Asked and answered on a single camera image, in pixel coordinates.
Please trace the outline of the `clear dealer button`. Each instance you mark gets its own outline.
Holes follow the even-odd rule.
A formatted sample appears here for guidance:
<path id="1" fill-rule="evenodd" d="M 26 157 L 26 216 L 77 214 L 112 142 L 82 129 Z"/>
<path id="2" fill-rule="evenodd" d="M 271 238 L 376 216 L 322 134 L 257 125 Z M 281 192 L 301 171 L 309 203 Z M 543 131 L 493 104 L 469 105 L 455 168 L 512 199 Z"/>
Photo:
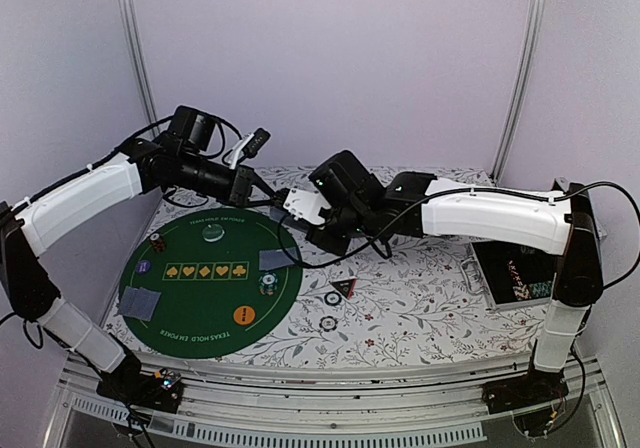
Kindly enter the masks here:
<path id="1" fill-rule="evenodd" d="M 224 228 L 219 224 L 209 224 L 202 231 L 203 240 L 207 243 L 215 243 L 225 235 Z"/>

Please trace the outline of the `green white chip stack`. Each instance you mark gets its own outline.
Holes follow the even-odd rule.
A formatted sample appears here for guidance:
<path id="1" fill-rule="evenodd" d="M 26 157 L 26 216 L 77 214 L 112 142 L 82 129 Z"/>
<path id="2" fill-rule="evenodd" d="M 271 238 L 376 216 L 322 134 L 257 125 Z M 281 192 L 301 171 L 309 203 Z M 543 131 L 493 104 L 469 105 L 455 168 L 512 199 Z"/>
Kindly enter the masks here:
<path id="1" fill-rule="evenodd" d="M 278 277 L 274 273 L 265 273 L 261 276 L 259 282 L 259 291 L 262 295 L 272 296 L 275 294 L 278 286 Z"/>

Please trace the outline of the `black white poker chip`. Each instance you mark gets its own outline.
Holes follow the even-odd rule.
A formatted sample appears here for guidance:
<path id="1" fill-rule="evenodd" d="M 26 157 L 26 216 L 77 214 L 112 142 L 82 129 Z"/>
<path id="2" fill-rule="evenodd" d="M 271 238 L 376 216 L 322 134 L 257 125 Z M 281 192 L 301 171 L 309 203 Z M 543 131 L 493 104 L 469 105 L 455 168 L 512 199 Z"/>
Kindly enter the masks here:
<path id="1" fill-rule="evenodd" d="M 324 296 L 324 302 L 328 306 L 337 306 L 341 303 L 342 297 L 337 292 L 326 293 Z"/>

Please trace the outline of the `orange big blind button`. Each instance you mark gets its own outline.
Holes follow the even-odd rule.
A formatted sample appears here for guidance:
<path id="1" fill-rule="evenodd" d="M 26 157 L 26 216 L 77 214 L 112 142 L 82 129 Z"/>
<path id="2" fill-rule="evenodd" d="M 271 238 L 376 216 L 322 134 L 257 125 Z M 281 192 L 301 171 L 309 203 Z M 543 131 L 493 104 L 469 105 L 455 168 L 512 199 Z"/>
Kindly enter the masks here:
<path id="1" fill-rule="evenodd" d="M 256 319 L 256 311 L 253 307 L 242 305 L 233 313 L 233 320 L 239 326 L 249 326 Z"/>

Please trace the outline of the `red black chip stack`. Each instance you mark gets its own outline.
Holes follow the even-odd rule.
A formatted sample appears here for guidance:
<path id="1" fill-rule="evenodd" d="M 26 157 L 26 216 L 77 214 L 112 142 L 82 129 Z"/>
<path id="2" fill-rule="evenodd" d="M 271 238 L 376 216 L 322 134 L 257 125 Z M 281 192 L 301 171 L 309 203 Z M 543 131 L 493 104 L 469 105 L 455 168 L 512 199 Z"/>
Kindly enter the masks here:
<path id="1" fill-rule="evenodd" d="M 149 243 L 155 253 L 162 253 L 166 250 L 166 242 L 159 233 L 153 233 L 149 236 Z"/>

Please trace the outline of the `purple small blind button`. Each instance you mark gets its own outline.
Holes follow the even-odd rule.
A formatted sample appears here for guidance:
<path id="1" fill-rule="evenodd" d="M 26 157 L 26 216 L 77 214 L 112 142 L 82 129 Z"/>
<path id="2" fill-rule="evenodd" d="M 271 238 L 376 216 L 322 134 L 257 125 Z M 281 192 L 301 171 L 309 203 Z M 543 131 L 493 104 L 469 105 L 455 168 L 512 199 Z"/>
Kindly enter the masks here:
<path id="1" fill-rule="evenodd" d="M 152 269 L 152 263 L 149 260 L 141 260 L 135 266 L 135 272 L 138 275 L 143 275 L 150 272 Z"/>

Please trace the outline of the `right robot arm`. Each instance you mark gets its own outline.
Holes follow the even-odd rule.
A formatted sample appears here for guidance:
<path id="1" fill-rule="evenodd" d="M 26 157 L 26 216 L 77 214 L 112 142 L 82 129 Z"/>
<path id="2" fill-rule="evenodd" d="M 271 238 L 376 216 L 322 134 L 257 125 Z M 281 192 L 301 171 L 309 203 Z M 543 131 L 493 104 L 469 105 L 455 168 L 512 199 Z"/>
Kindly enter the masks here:
<path id="1" fill-rule="evenodd" d="M 589 197 L 596 183 L 555 182 L 549 191 L 532 192 L 404 171 L 383 185 L 348 150 L 318 166 L 309 180 L 311 191 L 291 192 L 287 210 L 309 224 L 311 244 L 340 260 L 354 255 L 355 237 L 369 246 L 380 243 L 389 256 L 394 235 L 477 238 L 476 257 L 491 263 L 518 248 L 552 258 L 549 303 L 527 370 L 486 383 L 482 398 L 490 413 L 501 413 L 567 395 L 567 359 L 592 306 L 610 286 Z"/>

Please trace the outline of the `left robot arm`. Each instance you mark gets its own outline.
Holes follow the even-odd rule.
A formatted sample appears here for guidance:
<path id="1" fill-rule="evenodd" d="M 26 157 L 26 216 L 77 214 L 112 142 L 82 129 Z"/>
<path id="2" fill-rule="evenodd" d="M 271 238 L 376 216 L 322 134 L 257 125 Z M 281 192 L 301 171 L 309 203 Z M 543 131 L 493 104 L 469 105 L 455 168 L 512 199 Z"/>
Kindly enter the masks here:
<path id="1" fill-rule="evenodd" d="M 62 271 L 53 265 L 61 258 L 55 251 L 112 207 L 157 190 L 183 188 L 237 208 L 253 206 L 254 188 L 272 198 L 273 190 L 245 163 L 269 140 L 266 129 L 239 136 L 228 151 L 207 153 L 215 131 L 232 127 L 220 116 L 180 106 L 99 160 L 1 206 L 1 285 L 13 312 L 80 358 L 97 375 L 99 395 L 127 408 L 175 412 L 181 376 L 171 368 L 146 372 L 130 348 L 74 305 L 56 284 Z"/>

